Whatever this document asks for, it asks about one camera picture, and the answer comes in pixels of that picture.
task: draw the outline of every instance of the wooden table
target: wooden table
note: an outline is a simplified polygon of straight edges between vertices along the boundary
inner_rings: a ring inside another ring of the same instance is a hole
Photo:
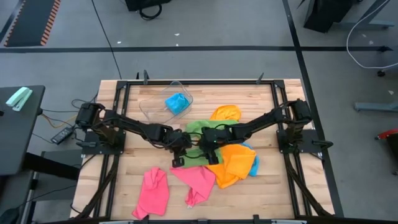
[[[288,100],[305,98],[299,79],[284,81]],[[116,80],[101,82],[98,103],[112,108],[116,82]],[[132,86],[129,92],[127,116],[145,121],[146,117],[139,109],[139,102],[152,97],[164,88],[165,86],[155,85]],[[184,130],[187,123],[198,119],[209,119],[214,110],[221,105],[239,106],[242,111],[239,121],[242,123],[257,118],[274,107],[269,85],[189,85],[186,88],[194,98],[192,110],[174,123],[173,128]],[[121,97],[119,105],[122,105],[122,102],[123,98]],[[209,200],[193,208],[187,208],[184,201],[188,193],[188,186],[169,171],[172,154],[163,149],[153,148],[138,135],[127,133],[126,148],[119,161],[111,219],[135,219],[131,212],[135,209],[138,201],[143,174],[154,166],[158,166],[168,173],[170,199],[166,214],[162,217],[150,215],[150,219],[252,219],[253,214],[259,214],[262,219],[293,218],[287,174],[283,155],[279,152],[277,145],[276,129],[276,125],[271,126],[253,134],[252,138],[247,141],[260,158],[257,177],[247,177],[226,189],[219,189],[215,185]],[[309,154],[301,154],[301,160],[308,189],[325,210],[333,213],[321,160]],[[81,171],[73,201],[75,209],[82,210],[95,193],[102,161],[103,156],[97,155]],[[298,187],[296,187],[296,191],[300,213],[304,214],[302,196]],[[107,194],[105,192],[103,197],[102,215],[105,210]]]

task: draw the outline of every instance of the yellow cloth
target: yellow cloth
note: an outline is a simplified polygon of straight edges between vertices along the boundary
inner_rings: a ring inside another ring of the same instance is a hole
[[[210,119],[218,119],[218,120],[225,120],[225,119],[234,119],[239,120],[241,118],[242,112],[241,110],[235,105],[225,105],[220,106],[217,108],[213,115],[211,115]]]
[[[218,186],[224,189],[248,176],[256,152],[240,144],[231,144],[221,147],[221,155],[224,163],[207,165],[207,168],[216,174]]]

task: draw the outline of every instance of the white cable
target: white cable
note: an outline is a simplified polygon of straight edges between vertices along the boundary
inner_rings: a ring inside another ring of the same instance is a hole
[[[365,16],[363,19],[361,19],[360,21],[358,21],[358,22],[354,25],[354,27],[351,29],[351,31],[349,32],[349,34],[348,34],[347,43],[346,43],[347,52],[348,52],[349,56],[351,56],[351,58],[353,58],[353,60],[354,60],[359,66],[361,66],[361,67],[363,67],[363,68],[385,69],[385,68],[391,68],[391,67],[394,67],[394,66],[398,65],[398,63],[395,63],[395,64],[393,64],[393,65],[388,65],[388,66],[384,66],[384,67],[366,67],[366,66],[361,65],[361,64],[354,58],[354,56],[351,54],[351,52],[349,52],[349,50],[348,50],[348,41],[349,41],[349,37],[351,36],[351,33],[353,32],[353,30],[355,29],[355,27],[358,26],[358,24],[360,24],[362,21],[364,21],[365,19],[367,19],[369,16],[371,16],[372,14],[374,14],[374,13],[375,13],[377,10],[379,10],[381,7],[383,7],[383,5],[387,4],[388,1],[389,1],[389,0],[386,0],[386,1],[383,2],[375,11],[369,13],[369,14],[368,14],[367,16]]]

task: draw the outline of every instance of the red object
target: red object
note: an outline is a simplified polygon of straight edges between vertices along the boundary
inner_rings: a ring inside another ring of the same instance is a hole
[[[207,201],[216,182],[216,175],[212,171],[203,166],[189,168],[171,167],[170,171],[190,187],[188,195],[185,197],[185,203],[189,207]]]
[[[158,167],[153,167],[144,174],[138,205],[132,215],[139,220],[150,213],[164,215],[168,200],[169,186],[167,185],[166,172]]]
[[[398,128],[394,128],[394,129],[388,130],[386,132],[383,132],[381,134],[378,134],[377,138],[378,139],[386,139],[391,134],[397,134],[397,133],[398,133]]]

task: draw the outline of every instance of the floor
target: floor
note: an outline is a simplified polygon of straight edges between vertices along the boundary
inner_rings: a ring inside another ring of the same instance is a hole
[[[321,34],[303,28],[308,1],[297,8],[300,1],[173,0],[164,5],[162,15],[153,21],[143,21],[138,13],[128,12],[123,0],[94,0],[94,3],[115,48],[123,79],[134,79],[143,69],[149,72],[150,78],[257,78],[262,72],[264,78],[303,78],[305,69],[300,68],[293,48],[284,51],[176,49],[176,46],[232,45],[292,47],[294,42],[284,2],[290,6],[301,47],[344,47],[348,30],[332,27],[329,33]],[[0,27],[17,2],[0,1]],[[373,2],[356,4],[344,21],[357,21]],[[391,1],[376,19],[398,24],[397,8],[398,1]],[[397,35],[398,27],[358,30],[353,32],[350,45],[394,47],[398,45]],[[83,47],[108,48],[93,5],[90,0],[63,0],[47,45],[39,47],[52,53],[11,54],[4,53],[3,46],[0,47],[0,86],[45,85],[44,109],[75,110],[71,100],[89,100],[95,95],[100,80],[119,78],[111,52],[76,49]],[[145,51],[140,47],[153,48]],[[156,47],[171,47],[171,51]],[[381,54],[368,49],[353,52],[364,65],[384,66],[397,61],[395,52]],[[398,117],[394,113],[358,113],[353,109],[357,101],[396,100],[397,72],[391,71],[380,78],[376,76],[377,70],[359,67],[344,50],[327,50],[317,48],[302,54],[325,136],[335,143],[330,157],[344,215],[398,220],[398,178],[391,175],[397,164],[384,142],[374,140],[376,134],[396,128]],[[311,89],[305,84],[308,94]],[[47,115],[66,120],[73,113]],[[44,119],[37,120],[35,134],[50,139],[57,132]],[[77,148],[73,140],[56,146],[32,138],[29,145],[29,151],[36,154],[43,150]],[[70,202],[40,202],[35,220],[67,219]]]

